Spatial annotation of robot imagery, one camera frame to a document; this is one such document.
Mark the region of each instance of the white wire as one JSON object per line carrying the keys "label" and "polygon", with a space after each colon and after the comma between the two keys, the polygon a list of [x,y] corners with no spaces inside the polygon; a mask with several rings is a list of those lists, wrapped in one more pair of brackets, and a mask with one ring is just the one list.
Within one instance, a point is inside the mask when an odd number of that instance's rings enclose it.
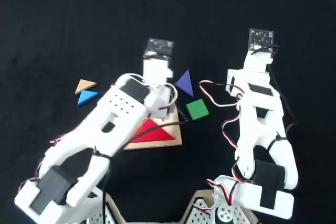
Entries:
{"label": "white wire", "polygon": [[27,181],[34,181],[34,180],[35,180],[35,178],[29,178],[29,179],[26,179],[25,181],[21,182],[17,192],[21,191],[22,187],[25,185],[25,183],[27,183]]}
{"label": "white wire", "polygon": [[224,131],[224,127],[225,127],[226,124],[233,123],[233,122],[237,121],[237,120],[239,119],[239,117],[240,117],[240,113],[239,113],[237,116],[235,116],[234,118],[232,118],[232,119],[230,119],[230,120],[226,120],[226,121],[223,123],[223,126],[222,126],[222,134],[223,134],[223,136],[225,137],[225,139],[229,142],[229,144],[230,144],[234,149],[237,148],[237,145],[235,145],[235,144],[232,142],[232,139],[231,139],[228,135],[226,135],[226,133],[225,133],[225,131]]}
{"label": "white wire", "polygon": [[172,101],[170,102],[170,103],[168,103],[165,107],[170,107],[172,104],[174,104],[175,102],[176,102],[176,100],[177,100],[177,97],[179,96],[178,94],[178,91],[177,91],[177,89],[176,89],[176,87],[174,86],[174,85],[172,85],[172,84],[170,84],[170,83],[165,83],[165,85],[166,86],[169,86],[169,87],[171,87],[173,90],[174,90],[174,98],[172,99]]}
{"label": "white wire", "polygon": [[[143,80],[143,82],[140,82],[139,80],[137,80],[137,79],[135,79],[137,82],[139,82],[139,83],[141,83],[141,84],[147,84],[147,85],[149,85],[149,86],[156,86],[156,87],[159,87],[159,86],[161,86],[161,84],[157,84],[157,83],[148,83],[145,79],[144,79],[144,77],[143,76],[141,76],[141,75],[139,75],[139,74],[137,74],[137,73],[125,73],[125,74],[128,74],[129,76],[136,76],[136,77],[139,77],[141,80]],[[174,90],[174,98],[172,99],[172,101],[170,102],[170,103],[168,103],[167,105],[165,105],[163,108],[168,108],[168,107],[170,107],[172,104],[174,104],[175,102],[176,102],[176,100],[177,100],[177,97],[179,96],[178,94],[178,91],[177,91],[177,89],[176,89],[176,87],[174,86],[174,85],[172,85],[171,83],[168,83],[168,82],[166,82],[165,84],[164,84],[165,86],[169,86],[169,87],[171,87],[173,90]]]}
{"label": "white wire", "polygon": [[239,101],[235,102],[235,103],[231,103],[231,104],[218,104],[217,102],[215,102],[215,100],[212,98],[212,96],[201,86],[202,83],[214,83],[213,81],[209,81],[209,80],[203,80],[199,82],[199,88],[201,89],[201,91],[210,99],[210,101],[212,101],[212,103],[214,105],[216,105],[217,107],[230,107],[230,106],[236,106]]}
{"label": "white wire", "polygon": [[196,205],[196,204],[193,204],[193,206],[194,206],[195,208],[199,208],[199,209],[202,209],[202,210],[213,210],[213,209],[215,209],[216,207],[218,207],[218,204],[213,204],[211,207],[200,207],[200,206],[198,206],[198,205]]}

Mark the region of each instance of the black cloth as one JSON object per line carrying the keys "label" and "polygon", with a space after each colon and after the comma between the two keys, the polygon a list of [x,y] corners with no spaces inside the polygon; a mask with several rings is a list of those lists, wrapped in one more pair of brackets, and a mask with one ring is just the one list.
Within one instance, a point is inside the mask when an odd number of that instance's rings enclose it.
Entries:
{"label": "black cloth", "polygon": [[[126,221],[178,221],[205,179],[230,174],[234,150],[220,124],[237,111],[215,107],[197,83],[225,82],[228,68],[243,66],[249,28],[275,31],[272,69],[298,122],[289,132],[299,171],[293,217],[256,214],[262,223],[332,220],[334,0],[0,0],[0,10],[1,223],[31,222],[14,205],[19,183],[34,175],[49,140],[95,107],[97,99],[77,106],[79,79],[97,82],[102,96],[123,73],[142,73],[150,37],[175,42],[174,80],[190,70],[209,116],[182,126],[182,146],[118,154],[108,192]],[[234,101],[221,87],[209,91]],[[180,92],[178,105],[185,111],[192,100]],[[285,125],[292,121],[285,110]],[[237,140],[238,125],[228,134]]]}

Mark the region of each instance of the white robotic arm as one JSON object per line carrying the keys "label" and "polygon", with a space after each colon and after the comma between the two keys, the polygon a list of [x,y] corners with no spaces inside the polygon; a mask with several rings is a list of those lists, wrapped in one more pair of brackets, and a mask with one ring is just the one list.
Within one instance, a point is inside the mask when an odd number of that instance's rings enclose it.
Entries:
{"label": "white robotic arm", "polygon": [[[166,86],[172,77],[168,64],[172,47],[171,41],[151,39],[145,51],[144,72],[149,77],[151,70],[161,73],[160,83],[139,81],[136,74],[122,75],[76,129],[45,153],[38,181],[28,181],[15,198],[15,204],[36,223],[81,222],[99,212],[102,192],[96,185],[107,173],[110,158],[128,143],[144,119],[167,117],[174,103]],[[152,57],[145,57],[149,52]],[[60,165],[85,148],[94,150],[86,173],[81,178],[65,174]]]}
{"label": "white robotic arm", "polygon": [[[270,85],[266,72],[266,66],[273,60],[273,50],[277,50],[273,35],[271,31],[251,29],[243,69],[228,70],[227,92],[237,97],[241,94],[239,88],[244,91],[237,105],[240,137],[235,151],[237,167],[244,179],[232,191],[231,201],[234,205],[289,219],[294,198],[283,190],[296,187],[298,171],[285,134],[280,95]],[[267,149],[275,164],[255,160],[256,145]],[[223,175],[215,179],[227,191],[235,182]],[[225,199],[220,187],[214,188],[214,197]]]}

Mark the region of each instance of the wire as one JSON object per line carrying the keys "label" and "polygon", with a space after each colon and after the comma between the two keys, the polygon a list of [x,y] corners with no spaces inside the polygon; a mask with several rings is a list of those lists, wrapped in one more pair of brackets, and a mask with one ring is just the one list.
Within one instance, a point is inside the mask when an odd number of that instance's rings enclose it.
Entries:
{"label": "wire", "polygon": [[222,128],[222,134],[223,136],[225,137],[225,139],[229,142],[229,144],[234,148],[236,149],[237,148],[237,144],[225,133],[224,131],[224,127],[229,124],[229,123],[233,123],[235,121],[237,121],[240,117],[240,112],[238,113],[238,115],[236,115],[234,118],[231,118],[231,119],[228,119],[228,120],[225,120],[222,125],[221,125],[221,128]]}
{"label": "wire", "polygon": [[[132,136],[131,138],[129,138],[129,140],[120,148],[121,150],[124,149],[124,147],[129,144],[130,142],[134,141],[135,139],[137,139],[138,137],[140,136],[143,136],[145,134],[147,134],[148,132],[151,132],[151,131],[154,131],[156,129],[160,129],[160,128],[164,128],[164,127],[167,127],[167,126],[172,126],[172,125],[182,125],[182,124],[185,124],[187,122],[190,122],[190,121],[184,121],[184,122],[173,122],[173,123],[164,123],[164,124],[161,124],[161,125],[157,125],[157,126],[154,126],[154,127],[151,127],[147,130],[144,130],[140,133],[138,133],[137,135],[134,135]],[[109,179],[109,175],[110,175],[110,169],[111,168],[111,162],[110,162],[110,165],[109,165],[109,169],[106,173],[106,176],[105,176],[105,179],[104,179],[104,182],[103,182],[103,185],[102,185],[102,192],[103,192],[103,224],[106,224],[106,220],[105,220],[105,201],[106,201],[106,184],[107,184],[107,181]]]}
{"label": "wire", "polygon": [[277,83],[277,81],[276,81],[276,79],[275,79],[275,76],[274,76],[274,74],[273,74],[273,71],[272,71],[272,68],[271,68],[270,65],[268,66],[268,72],[269,72],[269,74],[271,75],[271,78],[272,78],[272,81],[273,81],[273,84],[274,84],[276,90],[279,92],[280,97],[283,99],[283,102],[284,102],[284,104],[285,104],[285,107],[286,107],[287,111],[288,111],[289,114],[291,115],[292,119],[293,119],[294,121],[296,121],[296,118],[295,118],[295,116],[294,116],[292,110],[291,110],[290,107],[289,107],[289,104],[288,104],[288,101],[287,101],[286,97],[283,95],[283,93],[282,93],[282,92],[280,91],[280,89],[279,89],[278,83]]}
{"label": "wire", "polygon": [[273,57],[278,52],[279,46],[278,45],[269,45],[269,46],[266,46],[266,47],[260,47],[260,48],[258,48],[256,50],[253,50],[253,52],[251,53],[251,55],[254,55],[254,54],[258,53],[258,52],[261,52],[261,51],[269,49],[269,48],[275,48],[276,49],[275,52],[272,53],[272,55],[271,55],[271,57]]}
{"label": "wire", "polygon": [[196,208],[196,209],[198,209],[199,211],[202,211],[203,213],[205,213],[206,215],[210,215],[210,213],[209,212],[207,212],[207,210],[209,210],[210,208],[209,207],[206,207],[206,208],[201,208],[201,207],[199,207],[198,205],[196,205],[196,204],[193,204],[193,207],[194,208]]}
{"label": "wire", "polygon": [[232,206],[233,192],[235,191],[235,188],[238,185],[238,183],[239,182],[236,181],[235,184],[233,185],[233,187],[231,188],[230,195],[229,195],[229,203],[228,203],[229,206]]}
{"label": "wire", "polygon": [[[275,54],[278,52],[278,50],[279,50],[279,46],[278,46],[278,45],[271,45],[271,46],[269,46],[268,48],[271,48],[271,47],[273,47],[273,48],[276,49],[276,50],[272,53],[272,55],[271,55],[271,57],[273,58],[273,57],[275,56]],[[259,48],[259,49],[257,49],[257,50],[254,50],[254,52],[252,52],[251,55],[253,55],[253,54],[255,54],[255,53],[261,51],[262,49],[263,49],[263,48]],[[282,98],[283,103],[285,104],[285,107],[286,107],[288,113],[291,115],[292,119],[294,120],[293,123],[289,124],[289,125],[286,127],[285,132],[286,132],[286,135],[287,135],[289,129],[290,129],[293,125],[296,124],[296,118],[295,118],[295,116],[294,116],[292,110],[290,109],[290,106],[289,106],[289,103],[288,103],[286,97],[283,95],[283,93],[282,93],[282,92],[280,91],[280,89],[279,89],[279,85],[278,85],[278,83],[277,83],[277,81],[276,81],[276,78],[275,78],[275,76],[274,76],[274,73],[273,73],[273,70],[272,70],[271,65],[268,65],[268,72],[269,72],[269,74],[270,74],[270,76],[271,76],[271,79],[272,79],[272,82],[273,82],[273,84],[274,84],[275,89],[279,92],[279,95],[280,95],[280,97]]]}
{"label": "wire", "polygon": [[17,193],[19,193],[22,189],[22,187],[25,185],[25,183],[27,183],[27,181],[36,181],[35,178],[29,178],[29,179],[26,179],[25,181],[21,182],[21,184],[19,185],[19,188],[17,190]]}
{"label": "wire", "polygon": [[223,185],[221,184],[217,184],[214,181],[212,181],[211,179],[207,179],[206,182],[208,183],[209,186],[211,186],[212,188],[214,188],[215,186],[219,186],[223,192],[224,198],[226,200],[226,202],[229,204],[229,196],[224,188]]}
{"label": "wire", "polygon": [[[198,86],[200,88],[200,90],[212,101],[212,103],[214,105],[216,105],[217,107],[230,107],[230,106],[236,106],[239,101],[235,102],[235,103],[231,103],[231,104],[218,104],[217,102],[215,102],[215,100],[212,98],[212,96],[202,87],[202,83],[210,83],[210,84],[214,84],[214,85],[217,85],[217,86],[231,86],[231,87],[234,87],[234,88],[237,88],[239,91],[241,91],[243,94],[245,93],[243,91],[242,88],[240,88],[239,86],[236,86],[236,85],[233,85],[233,84],[228,84],[228,83],[214,83],[213,81],[209,81],[209,80],[203,80],[203,81],[200,81],[198,83]],[[237,97],[242,97],[243,95],[241,93],[239,93],[237,95]]]}
{"label": "wire", "polygon": [[178,91],[177,91],[177,89],[176,89],[176,87],[175,87],[174,85],[172,85],[172,84],[170,84],[170,83],[168,83],[168,82],[166,82],[165,85],[166,85],[166,86],[170,86],[170,87],[174,90],[174,98],[173,98],[172,101],[171,101],[170,103],[168,103],[166,106],[159,108],[159,110],[163,110],[163,109],[167,109],[167,108],[169,108],[171,105],[173,105],[173,104],[176,102],[177,97],[179,96],[179,95],[178,95],[179,93],[178,93]]}
{"label": "wire", "polygon": [[106,184],[109,180],[110,177],[110,173],[111,173],[111,163],[112,161],[110,160],[110,164],[109,164],[109,169],[107,170],[107,173],[105,175],[105,179],[102,185],[103,188],[103,199],[102,199],[102,215],[103,215],[103,224],[106,224]]}
{"label": "wire", "polygon": [[237,159],[237,161],[235,162],[235,164],[231,167],[231,173],[232,173],[232,176],[235,178],[235,180],[239,181],[239,182],[248,182],[247,179],[242,179],[238,176],[237,172],[235,171],[235,167],[237,166],[238,164],[238,160],[239,158]]}
{"label": "wire", "polygon": [[[124,75],[129,75],[129,76],[132,76],[132,77],[138,77],[138,78],[140,78],[143,82],[140,82],[140,81],[137,80],[137,79],[135,79],[135,80],[136,80],[137,82],[141,83],[141,84],[145,83],[145,84],[147,84],[147,85],[149,85],[149,86],[158,86],[158,87],[161,86],[161,84],[157,84],[157,83],[148,83],[148,82],[146,82],[146,80],[144,79],[144,77],[141,76],[141,75],[139,75],[139,74],[137,74],[137,73],[125,73],[125,74],[123,74],[123,76],[124,76]],[[171,100],[171,102],[168,103],[166,106],[159,108],[160,110],[169,108],[172,104],[174,104],[174,103],[176,102],[177,97],[179,96],[179,95],[178,95],[179,93],[178,93],[178,91],[177,91],[177,89],[176,89],[176,87],[175,87],[174,85],[172,85],[171,83],[168,83],[168,82],[166,82],[164,85],[165,85],[165,86],[169,86],[169,87],[171,87],[171,88],[174,90],[174,98],[173,98],[173,99]]]}

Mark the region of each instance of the green square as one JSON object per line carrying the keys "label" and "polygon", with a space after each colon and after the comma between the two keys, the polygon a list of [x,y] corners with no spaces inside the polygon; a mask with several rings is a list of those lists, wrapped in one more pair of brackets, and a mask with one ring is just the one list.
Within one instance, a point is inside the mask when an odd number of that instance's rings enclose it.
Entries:
{"label": "green square", "polygon": [[208,109],[206,108],[202,99],[188,103],[187,109],[194,121],[209,115]]}

